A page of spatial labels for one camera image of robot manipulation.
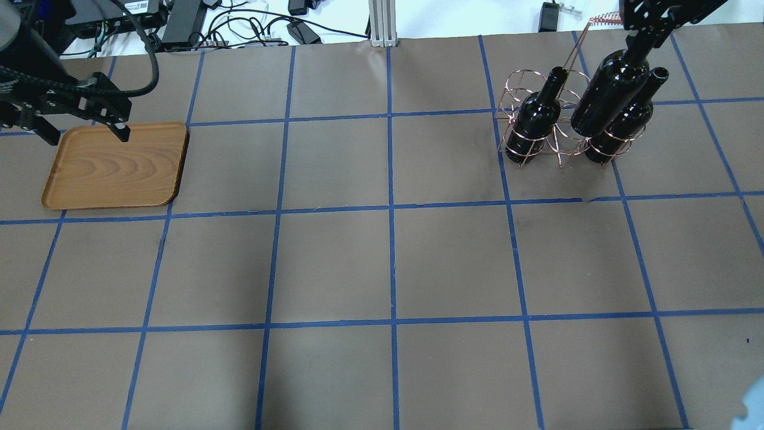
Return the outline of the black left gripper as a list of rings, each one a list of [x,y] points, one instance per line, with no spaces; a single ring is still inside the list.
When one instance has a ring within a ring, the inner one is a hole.
[[[59,145],[61,133],[45,116],[64,114],[107,125],[121,142],[128,142],[131,107],[125,96],[86,96],[2,77],[2,127],[19,127],[24,115],[36,115],[33,133],[49,145]]]

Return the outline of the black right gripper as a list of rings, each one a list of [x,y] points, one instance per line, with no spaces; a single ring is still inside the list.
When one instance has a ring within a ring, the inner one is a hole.
[[[627,30],[626,57],[647,57],[660,48],[669,33],[698,24],[726,1],[619,1],[618,13]]]

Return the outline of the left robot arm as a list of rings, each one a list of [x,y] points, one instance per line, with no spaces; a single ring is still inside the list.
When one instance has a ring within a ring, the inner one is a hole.
[[[22,11],[24,5],[31,11]],[[156,61],[150,84],[137,90],[119,89],[100,71],[74,76],[57,45],[66,19],[74,14],[69,1],[2,2],[2,128],[18,128],[57,145],[61,133],[48,117],[71,115],[105,125],[127,142],[131,100],[155,88]]]

